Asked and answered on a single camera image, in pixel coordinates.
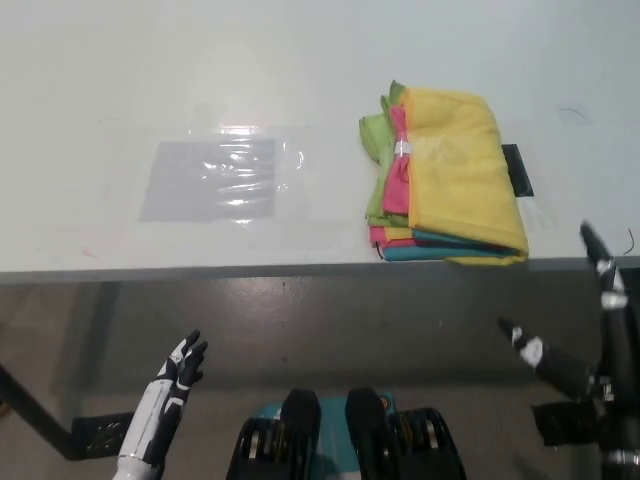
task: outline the green towel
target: green towel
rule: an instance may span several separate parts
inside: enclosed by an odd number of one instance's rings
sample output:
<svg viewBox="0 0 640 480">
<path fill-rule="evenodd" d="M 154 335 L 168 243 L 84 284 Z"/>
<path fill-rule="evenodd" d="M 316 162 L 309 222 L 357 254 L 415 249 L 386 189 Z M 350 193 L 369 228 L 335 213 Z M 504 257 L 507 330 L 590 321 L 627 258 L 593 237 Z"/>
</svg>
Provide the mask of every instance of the green towel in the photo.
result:
<svg viewBox="0 0 640 480">
<path fill-rule="evenodd" d="M 397 105 L 404 90 L 404 85 L 396 82 L 391 84 L 389 96 L 382 96 L 380 103 L 384 113 L 369 115 L 360 119 L 360 139 L 364 149 L 375 163 L 380 165 L 378 180 L 367 206 L 367 219 L 373 227 L 406 227 L 406 216 L 386 213 L 382 210 L 382 195 L 387 181 L 389 169 L 393 163 L 395 150 L 395 132 L 389 117 L 389 107 Z"/>
</svg>

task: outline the yellow towel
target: yellow towel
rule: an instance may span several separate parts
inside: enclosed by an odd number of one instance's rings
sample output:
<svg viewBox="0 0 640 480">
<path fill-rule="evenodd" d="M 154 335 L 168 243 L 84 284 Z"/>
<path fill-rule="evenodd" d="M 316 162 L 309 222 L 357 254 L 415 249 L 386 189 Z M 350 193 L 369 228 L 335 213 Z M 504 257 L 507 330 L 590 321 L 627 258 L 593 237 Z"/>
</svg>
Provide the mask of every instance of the yellow towel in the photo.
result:
<svg viewBox="0 0 640 480">
<path fill-rule="evenodd" d="M 384 227 L 384 236 L 387 242 L 412 238 L 411 229 L 406 227 Z"/>
<path fill-rule="evenodd" d="M 406 88 L 409 141 L 409 227 L 517 251 L 504 258 L 452 259 L 507 265 L 529 247 L 509 180 L 500 132 L 486 102 L 466 93 Z"/>
</svg>

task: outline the floor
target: floor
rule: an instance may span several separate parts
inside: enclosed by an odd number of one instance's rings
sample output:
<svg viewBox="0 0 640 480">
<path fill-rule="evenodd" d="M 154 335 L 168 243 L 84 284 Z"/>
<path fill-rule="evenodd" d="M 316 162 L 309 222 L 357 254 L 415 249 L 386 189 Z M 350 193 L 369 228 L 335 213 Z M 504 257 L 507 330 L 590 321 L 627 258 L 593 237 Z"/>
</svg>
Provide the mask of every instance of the floor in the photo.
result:
<svg viewBox="0 0 640 480">
<path fill-rule="evenodd" d="M 542 446 L 530 406 L 561 397 L 513 355 L 499 315 L 597 358 L 586 269 L 446 266 L 411 277 L 3 287 L 0 362 L 68 425 L 134 409 L 167 353 L 199 328 L 210 343 L 205 378 L 167 480 L 224 478 L 242 422 L 292 387 L 334 395 L 363 385 L 392 390 L 400 408 L 440 409 L 471 480 L 598 478 L 594 447 Z M 0 420 L 0 478 L 110 479 L 114 468 L 114 459 L 65 462 L 17 415 Z"/>
</svg>

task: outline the folded cloth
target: folded cloth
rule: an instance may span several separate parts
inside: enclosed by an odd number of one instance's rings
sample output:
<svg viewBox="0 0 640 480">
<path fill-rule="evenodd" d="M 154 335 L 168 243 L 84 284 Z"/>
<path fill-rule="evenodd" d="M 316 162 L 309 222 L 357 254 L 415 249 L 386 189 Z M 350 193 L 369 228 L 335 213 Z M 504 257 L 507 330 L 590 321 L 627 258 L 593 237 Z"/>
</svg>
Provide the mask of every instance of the folded cloth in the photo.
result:
<svg viewBox="0 0 640 480">
<path fill-rule="evenodd" d="M 491 252 L 467 249 L 467 248 L 449 248 L 442 246 L 403 246 L 396 247 L 390 245 L 383 248 L 382 253 L 385 260 L 389 262 L 405 262 L 410 260 L 452 260 L 464 259 L 467 265 L 486 265 L 488 258 L 493 258 Z"/>
<path fill-rule="evenodd" d="M 369 157 L 380 165 L 376 186 L 367 206 L 366 217 L 369 225 L 388 227 L 407 226 L 407 217 L 387 214 L 382 209 L 384 185 L 393 162 L 395 146 L 393 129 L 384 113 L 369 115 L 360 119 L 360 140 Z"/>
<path fill-rule="evenodd" d="M 405 88 L 401 103 L 413 149 L 409 227 L 476 242 L 476 258 L 464 258 L 468 252 L 450 258 L 459 263 L 525 260 L 527 239 L 500 133 L 485 101 L 465 93 Z"/>
<path fill-rule="evenodd" d="M 389 238 L 386 233 L 388 230 L 402 230 L 405 233 L 396 238 Z M 411 235 L 410 228 L 369 227 L 369 239 L 372 246 L 383 249 L 387 247 L 416 247 L 419 244 L 419 240 L 414 239 Z"/>
<path fill-rule="evenodd" d="M 408 167 L 410 152 L 406 150 L 407 121 L 404 107 L 392 105 L 389 109 L 389 116 L 395 131 L 396 145 L 393 163 L 384 187 L 382 209 L 390 213 L 407 215 L 409 213 Z"/>
</svg>

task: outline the robotic hand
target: robotic hand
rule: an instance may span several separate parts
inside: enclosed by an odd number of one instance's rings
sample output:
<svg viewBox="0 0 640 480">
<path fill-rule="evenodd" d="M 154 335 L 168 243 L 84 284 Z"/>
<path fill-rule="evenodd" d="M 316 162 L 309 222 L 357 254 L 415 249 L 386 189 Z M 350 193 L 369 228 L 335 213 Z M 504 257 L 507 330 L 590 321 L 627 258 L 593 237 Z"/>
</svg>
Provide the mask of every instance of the robotic hand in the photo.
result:
<svg viewBox="0 0 640 480">
<path fill-rule="evenodd" d="M 574 404 L 574 412 L 579 405 L 591 405 L 589 408 L 597 411 L 593 400 L 603 404 L 604 414 L 599 419 L 576 423 L 579 429 L 591 430 L 594 425 L 593 436 L 602 452 L 602 478 L 640 479 L 640 325 L 604 243 L 586 223 L 580 234 L 600 290 L 602 352 L 598 368 L 527 335 L 513 322 L 501 319 L 498 323 L 540 379 L 581 402 Z"/>
<path fill-rule="evenodd" d="M 196 345 L 195 330 L 182 340 L 147 386 L 133 416 L 118 456 L 113 480 L 160 480 L 164 460 L 176 433 L 207 342 Z"/>
</svg>

